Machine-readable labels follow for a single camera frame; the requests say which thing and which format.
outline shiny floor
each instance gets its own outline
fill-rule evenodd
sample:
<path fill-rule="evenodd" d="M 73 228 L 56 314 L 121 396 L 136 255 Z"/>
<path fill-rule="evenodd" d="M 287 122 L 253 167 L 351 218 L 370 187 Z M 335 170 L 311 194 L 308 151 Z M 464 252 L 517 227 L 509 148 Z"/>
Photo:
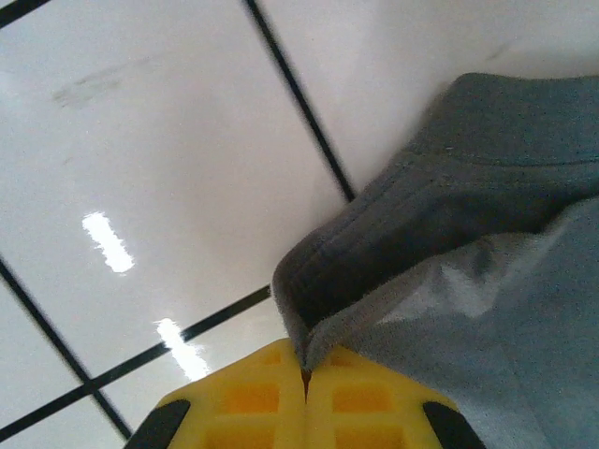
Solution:
<path fill-rule="evenodd" d="M 599 73 L 583 0 L 0 0 L 0 447 L 124 445 L 459 74 Z"/>

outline black rubber edge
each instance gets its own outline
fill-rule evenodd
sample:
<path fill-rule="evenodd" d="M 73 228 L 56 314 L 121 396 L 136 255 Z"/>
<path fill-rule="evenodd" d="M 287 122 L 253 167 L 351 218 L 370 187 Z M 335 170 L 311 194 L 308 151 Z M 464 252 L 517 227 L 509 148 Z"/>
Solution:
<path fill-rule="evenodd" d="M 342 166 L 335 156 L 335 151 L 331 148 L 329 140 L 323 132 L 323 127 L 318 123 L 318 120 L 314 114 L 314 108 L 310 105 L 307 96 L 303 93 L 299 78 L 294 74 L 291 64 L 288 62 L 289 58 L 285 55 L 283 47 L 279 44 L 278 39 L 275 37 L 275 34 L 272 31 L 272 26 L 267 20 L 267 16 L 264 14 L 257 1 L 243 0 L 243 3 L 247 6 L 247 9 L 254 19 L 254 23 L 256 24 L 258 31 L 264 38 L 270 50 L 270 56 L 274 60 L 275 64 L 279 67 L 289 91 L 291 94 L 293 94 L 293 97 L 299 106 L 304 120 L 312 130 L 314 138 L 318 143 L 318 147 L 327 160 L 329 168 L 343 192 L 343 196 L 348 202 L 352 201 L 356 197 L 356 192 L 345 176 Z"/>
<path fill-rule="evenodd" d="M 14 277 L 12 276 L 10 271 L 7 269 L 7 266 L 4 264 L 4 262 L 0 258 L 0 274 L 4 277 L 8 286 L 10 288 L 13 288 L 13 285 L 7 280 L 5 271 L 7 272 L 7 275 L 10 275 L 9 278 L 13 282 L 16 282 L 16 280 L 14 279 Z M 18 283 L 15 284 L 15 288 L 19 288 L 21 292 L 26 294 L 26 292 L 24 292 L 24 290 Z M 189 341 L 189 340 L 199 336 L 200 334 L 222 324 L 229 318 L 232 318 L 244 311 L 247 311 L 251 307 L 254 307 L 256 304 L 259 304 L 260 302 L 268 299 L 269 297 L 270 297 L 270 287 L 267 285 L 267 286 L 264 286 L 264 287 L 256 290 L 254 293 L 248 295 L 247 297 L 243 297 L 239 301 L 234 302 L 233 304 L 223 308 L 222 310 L 214 313 L 213 315 L 211 315 L 207 318 L 204 318 L 203 320 L 200 320 L 199 322 L 189 326 L 182 332 L 182 338 L 185 341 Z M 116 413 L 116 411 L 110 405 L 110 403 L 108 402 L 106 397 L 104 397 L 104 395 L 101 394 L 101 392 L 99 391 L 100 388 L 103 388 L 103 387 L 121 379 L 125 375 L 129 374 L 131 371 L 134 371 L 135 369 L 138 369 L 138 368 L 154 361 L 156 358 L 168 353 L 169 351 L 170 351 L 169 348 L 167 348 L 163 343 L 158 343 L 158 344 L 154 345 L 153 347 L 147 349 L 143 353 L 140 353 L 140 354 L 126 360 L 125 362 L 117 365 L 116 367 L 109 369 L 108 371 L 104 372 L 103 374 L 100 374 L 99 376 L 95 377 L 94 379 L 90 379 L 89 382 L 84 383 L 82 386 L 79 386 L 79 387 L 69 391 L 68 393 L 65 393 L 61 397 L 34 410 L 33 412 L 28 413 L 26 416 L 10 423 L 9 425 L 7 425 L 3 428 L 0 428 L 0 442 L 7 440 L 8 438 L 16 435 L 17 433 L 19 433 L 23 430 L 26 430 L 27 428 L 33 426 L 34 424 L 37 424 L 38 422 L 46 419 L 47 417 L 60 412 L 64 408 L 68 407 L 69 405 L 72 405 L 73 403 L 77 402 L 78 400 L 85 398 L 89 395 L 92 395 L 95 398 L 95 400 L 98 402 L 98 405 L 100 405 L 100 407 L 102 407 L 102 403 L 105 405 L 105 407 L 107 407 L 107 409 L 105 409 L 104 407 L 102 407 L 102 409 L 107 414 L 107 416 L 110 418 L 109 413 L 112 413 L 112 411 L 114 411 Z M 127 431 L 129 432 L 129 436 L 126 436 L 126 434 L 123 433 L 121 430 L 119 430 L 119 431 L 121 432 L 121 434 L 123 435 L 124 438 L 128 439 L 131 436 L 131 431 L 128 429 L 128 426 L 124 423 L 124 421 L 122 419 L 121 419 L 121 421 L 123 422 L 122 430 L 124 430 L 126 428 Z"/>
<path fill-rule="evenodd" d="M 50 0 L 15 0 L 0 8 L 0 29 L 44 6 Z"/>
<path fill-rule="evenodd" d="M 168 449 L 190 406 L 179 399 L 152 410 L 124 449 Z"/>
<path fill-rule="evenodd" d="M 461 413 L 439 402 L 422 407 L 443 449 L 486 449 Z"/>
<path fill-rule="evenodd" d="M 91 379 L 81 362 L 75 356 L 75 353 L 67 346 L 65 340 L 59 335 L 58 331 L 51 324 L 50 320 L 44 315 L 32 297 L 22 287 L 21 283 L 13 275 L 8 268 L 5 261 L 0 257 L 0 275 L 5 280 L 7 286 L 12 290 L 14 296 L 18 299 L 21 306 L 29 313 L 29 316 L 36 322 L 39 329 L 44 333 L 46 338 L 50 341 L 54 349 L 58 351 L 60 356 L 63 358 L 69 368 L 79 378 L 83 386 L 89 388 L 91 385 Z M 131 429 L 125 423 L 124 419 L 119 413 L 112 407 L 109 401 L 104 397 L 104 394 L 100 391 L 93 391 L 92 396 L 104 411 L 112 425 L 119 431 L 123 438 L 131 437 Z"/>

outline black grout line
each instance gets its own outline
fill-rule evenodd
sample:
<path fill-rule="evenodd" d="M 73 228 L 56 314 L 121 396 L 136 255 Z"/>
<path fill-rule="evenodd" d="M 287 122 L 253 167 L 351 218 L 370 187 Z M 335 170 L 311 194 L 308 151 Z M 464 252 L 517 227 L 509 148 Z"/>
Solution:
<path fill-rule="evenodd" d="M 21 306 L 27 310 L 31 318 L 36 322 L 37 326 L 44 333 L 46 338 L 50 340 L 56 351 L 65 360 L 66 364 L 71 368 L 79 380 L 84 386 L 90 384 L 91 379 L 81 362 L 75 357 L 73 351 L 71 351 L 63 338 L 58 334 L 56 329 L 50 323 L 50 320 L 44 316 L 44 313 L 37 306 L 31 296 L 21 286 L 17 278 L 12 274 L 5 261 L 0 256 L 0 276 L 2 276 L 15 297 L 21 303 Z M 131 429 L 128 428 L 123 418 L 118 414 L 110 403 L 104 398 L 101 392 L 93 393 L 94 399 L 98 405 L 102 408 L 112 425 L 121 433 L 124 438 L 131 436 Z"/>
<path fill-rule="evenodd" d="M 33 424 L 37 424 L 39 421 L 46 419 L 48 416 L 58 413 L 69 405 L 74 404 L 80 399 L 85 398 L 89 395 L 88 387 L 81 385 L 68 393 L 63 394 L 61 397 L 48 402 L 46 405 L 26 414 L 23 418 L 19 418 L 13 421 L 8 426 L 0 428 L 0 442 L 7 440 L 8 438 L 16 435 L 17 433 L 27 429 Z"/>
<path fill-rule="evenodd" d="M 188 328 L 181 332 L 181 337 L 184 341 L 190 341 L 200 334 L 224 323 L 226 320 L 239 315 L 243 311 L 247 311 L 256 304 L 268 299 L 270 297 L 270 288 L 264 286 L 254 293 L 251 293 L 247 297 L 234 302 L 233 304 L 221 309 L 220 311 L 198 321 L 194 325 L 190 325 Z M 94 389 L 100 389 L 114 381 L 121 379 L 126 374 L 134 371 L 158 358 L 160 355 L 168 353 L 170 350 L 164 343 L 158 343 L 149 349 L 146 349 L 143 353 L 140 353 L 125 362 L 117 365 L 116 367 L 109 369 L 108 371 L 100 374 L 99 376 L 92 379 L 92 385 Z"/>
<path fill-rule="evenodd" d="M 0 258 L 0 271 L 3 277 L 5 277 L 4 269 L 7 269 L 6 265 Z M 203 320 L 198 321 L 197 323 L 190 325 L 185 330 L 182 331 L 182 338 L 185 341 L 190 341 L 200 334 L 222 324 L 226 320 L 233 318 L 234 316 L 247 311 L 248 309 L 254 307 L 260 302 L 268 299 L 270 297 L 270 288 L 268 286 L 264 286 L 259 290 L 256 290 L 254 293 L 251 293 L 247 297 L 243 297 L 242 299 L 234 302 L 233 304 L 221 309 L 220 311 L 212 314 L 211 316 L 204 318 Z M 111 413 L 111 411 L 115 411 L 115 409 L 110 405 L 108 400 L 104 397 L 104 395 L 99 391 L 100 388 L 103 388 L 114 381 L 117 381 L 124 377 L 126 374 L 138 369 L 158 358 L 160 355 L 164 355 L 170 352 L 169 348 L 167 348 L 163 343 L 158 343 L 153 347 L 145 350 L 144 352 L 126 360 L 125 362 L 117 365 L 116 367 L 109 369 L 108 371 L 100 374 L 94 379 L 89 380 L 88 383 L 85 383 L 74 390 L 69 391 L 68 393 L 62 395 L 61 397 L 47 403 L 46 405 L 40 407 L 39 409 L 34 410 L 31 413 L 28 413 L 26 416 L 18 419 L 17 421 L 12 422 L 8 426 L 0 428 L 0 442 L 16 435 L 17 433 L 37 424 L 39 421 L 42 421 L 52 414 L 58 413 L 64 408 L 72 405 L 76 401 L 89 396 L 90 394 L 94 396 L 95 400 L 98 402 L 98 405 L 103 408 L 106 414 Z M 102 404 L 108 406 L 108 411 L 105 409 Z M 116 414 L 116 416 L 110 417 L 109 419 L 112 421 L 112 424 L 119 429 L 121 434 L 125 437 L 125 429 L 130 432 L 123 419 Z"/>
<path fill-rule="evenodd" d="M 0 29 L 47 4 L 50 0 L 15 0 L 0 8 Z"/>
<path fill-rule="evenodd" d="M 320 151 L 323 153 L 325 159 L 329 163 L 329 168 L 333 172 L 335 180 L 339 184 L 345 199 L 347 201 L 352 201 L 356 197 L 356 193 L 349 183 L 349 180 L 343 173 L 341 164 L 337 160 L 337 157 L 335 157 L 335 153 L 331 148 L 328 139 L 325 137 L 322 127 L 318 124 L 318 120 L 313 113 L 314 109 L 308 103 L 308 99 L 300 87 L 300 82 L 294 75 L 291 65 L 288 62 L 289 58 L 285 56 L 282 46 L 277 42 L 277 39 L 272 31 L 272 27 L 269 25 L 266 19 L 266 15 L 258 6 L 257 1 L 243 0 L 243 3 L 247 6 L 250 14 L 254 18 L 254 22 L 256 23 L 260 34 L 262 37 L 264 37 L 264 40 L 269 47 L 270 55 L 276 62 L 279 70 L 281 70 L 287 86 L 289 87 L 291 94 L 293 94 L 294 98 L 296 99 L 306 123 L 310 126 L 310 129 L 312 130 L 314 137 L 318 142 Z"/>
<path fill-rule="evenodd" d="M 127 423 L 124 421 L 123 417 L 116 411 L 116 408 L 109 402 L 108 398 L 104 396 L 104 393 L 101 391 L 94 391 L 92 393 L 97 404 L 100 406 L 104 414 L 109 418 L 112 425 L 118 430 L 121 436 L 127 441 L 133 435 L 133 431 Z"/>

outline gray fabric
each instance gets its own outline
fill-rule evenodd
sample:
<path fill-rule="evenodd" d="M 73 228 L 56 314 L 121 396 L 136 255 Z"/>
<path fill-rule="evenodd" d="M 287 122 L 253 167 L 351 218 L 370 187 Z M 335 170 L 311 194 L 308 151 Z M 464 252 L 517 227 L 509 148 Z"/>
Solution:
<path fill-rule="evenodd" d="M 301 364 L 343 343 L 489 448 L 599 447 L 599 81 L 469 74 L 272 289 Z"/>

